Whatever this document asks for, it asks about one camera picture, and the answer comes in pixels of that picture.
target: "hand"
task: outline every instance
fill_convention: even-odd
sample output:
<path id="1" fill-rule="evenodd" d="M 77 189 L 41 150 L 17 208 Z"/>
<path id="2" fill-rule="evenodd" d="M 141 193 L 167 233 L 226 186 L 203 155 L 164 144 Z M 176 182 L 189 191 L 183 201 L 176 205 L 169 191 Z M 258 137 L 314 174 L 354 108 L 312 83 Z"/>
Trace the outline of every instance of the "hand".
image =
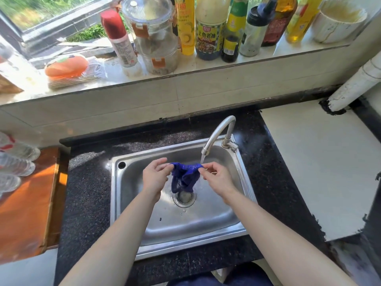
<path id="1" fill-rule="evenodd" d="M 199 168 L 198 171 L 208 181 L 210 187 L 224 202 L 228 204 L 227 198 L 230 193 L 236 192 L 237 189 L 233 184 L 232 178 L 226 167 L 216 162 L 204 163 L 204 168 Z"/>
<path id="2" fill-rule="evenodd" d="M 166 161 L 166 157 L 156 159 L 143 170 L 142 192 L 152 194 L 155 203 L 159 201 L 160 192 L 165 182 L 168 181 L 167 176 L 169 176 L 174 167 L 172 164 L 165 163 Z"/>

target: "window frame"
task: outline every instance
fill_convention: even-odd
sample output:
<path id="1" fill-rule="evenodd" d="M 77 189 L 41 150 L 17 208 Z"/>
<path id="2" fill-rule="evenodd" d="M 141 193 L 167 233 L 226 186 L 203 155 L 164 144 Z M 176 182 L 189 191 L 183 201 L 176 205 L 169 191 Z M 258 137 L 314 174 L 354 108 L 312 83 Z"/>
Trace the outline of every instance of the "window frame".
<path id="1" fill-rule="evenodd" d="M 99 14 L 115 0 L 90 0 L 67 12 L 22 31 L 0 10 L 0 31 L 27 59 L 66 38 L 100 23 Z"/>

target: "person's leg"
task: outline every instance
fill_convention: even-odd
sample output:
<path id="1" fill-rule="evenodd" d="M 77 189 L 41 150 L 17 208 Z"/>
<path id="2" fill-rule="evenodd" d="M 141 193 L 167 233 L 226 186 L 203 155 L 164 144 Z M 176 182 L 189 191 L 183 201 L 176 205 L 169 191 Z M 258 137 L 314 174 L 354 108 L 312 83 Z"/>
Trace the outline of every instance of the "person's leg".
<path id="1" fill-rule="evenodd" d="M 222 286 L 222 284 L 212 273 L 207 272 L 169 281 L 167 286 Z"/>
<path id="2" fill-rule="evenodd" d="M 266 272 L 253 262 L 237 265 L 226 277 L 229 286 L 273 286 Z"/>

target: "black lid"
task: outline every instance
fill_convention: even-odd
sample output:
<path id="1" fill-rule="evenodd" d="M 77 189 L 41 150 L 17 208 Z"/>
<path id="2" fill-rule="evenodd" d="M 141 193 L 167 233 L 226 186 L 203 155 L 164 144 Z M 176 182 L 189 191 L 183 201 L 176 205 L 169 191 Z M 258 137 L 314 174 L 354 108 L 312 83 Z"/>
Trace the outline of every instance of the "black lid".
<path id="1" fill-rule="evenodd" d="M 275 8 L 278 0 L 269 0 L 269 3 L 261 3 L 250 9 L 247 22 L 256 27 L 268 25 L 275 17 Z"/>

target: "wooden cutting board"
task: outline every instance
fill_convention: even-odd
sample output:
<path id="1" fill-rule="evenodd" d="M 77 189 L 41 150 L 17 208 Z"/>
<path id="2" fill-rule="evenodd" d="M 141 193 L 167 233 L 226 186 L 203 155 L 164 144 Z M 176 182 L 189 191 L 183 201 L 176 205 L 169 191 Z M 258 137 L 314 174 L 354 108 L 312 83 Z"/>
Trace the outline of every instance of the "wooden cutting board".
<path id="1" fill-rule="evenodd" d="M 16 191 L 0 198 L 0 264 L 58 245 L 68 162 L 65 158 L 60 165 L 60 158 L 59 148 L 41 150 L 36 170 L 22 178 Z"/>

